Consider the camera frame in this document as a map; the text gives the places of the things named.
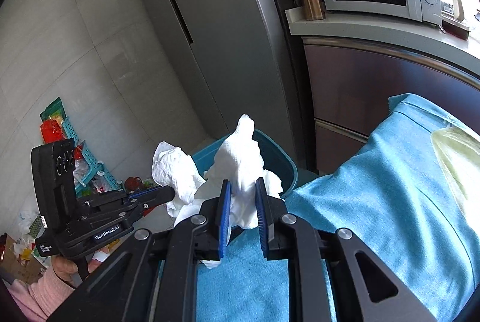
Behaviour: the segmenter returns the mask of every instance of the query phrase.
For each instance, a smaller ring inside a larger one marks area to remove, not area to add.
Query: human hand
[[[109,253],[109,248],[104,246],[100,249],[101,252]],[[52,256],[51,257],[52,268],[55,274],[64,282],[68,283],[73,287],[74,281],[72,279],[72,275],[78,272],[77,264],[73,261],[67,260],[63,256]],[[88,272],[93,273],[95,269],[97,269],[102,262],[92,259],[88,263]]]

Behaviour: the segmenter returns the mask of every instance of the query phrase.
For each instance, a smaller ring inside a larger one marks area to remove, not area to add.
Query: blue gripper pad
[[[222,188],[225,188],[225,199],[223,200],[222,216],[220,218],[220,225],[218,226],[218,255],[220,258],[225,256],[225,250],[227,249],[227,243],[229,242],[227,238],[229,236],[230,195],[232,184],[229,181],[226,183],[224,182]]]
[[[262,194],[260,190],[260,180],[255,182],[255,206],[257,207],[258,231],[260,233],[260,246],[263,256],[266,258],[268,254],[267,240],[267,222],[265,215],[265,207],[263,206]]]

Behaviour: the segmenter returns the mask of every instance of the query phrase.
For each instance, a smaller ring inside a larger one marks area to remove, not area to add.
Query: floor
[[[39,114],[61,97],[80,138],[119,180],[151,176],[168,141],[211,138],[165,56],[141,0],[5,0],[0,7],[0,232],[36,210],[30,152]],[[158,223],[168,227],[165,209]]]

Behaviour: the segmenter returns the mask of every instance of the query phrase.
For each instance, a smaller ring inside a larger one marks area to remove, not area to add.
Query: red bag
[[[62,128],[56,119],[48,119],[47,121],[44,121],[40,126],[40,130],[42,131],[45,143],[52,143],[66,139],[65,135],[63,135]]]

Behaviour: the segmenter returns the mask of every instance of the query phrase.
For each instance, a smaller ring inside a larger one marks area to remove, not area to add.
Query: cabinet
[[[304,39],[321,172],[335,171],[361,148],[362,140],[388,116],[388,98],[397,94],[418,94],[480,133],[480,81],[476,77],[431,57],[405,50],[392,52],[375,43],[309,44],[321,41]]]

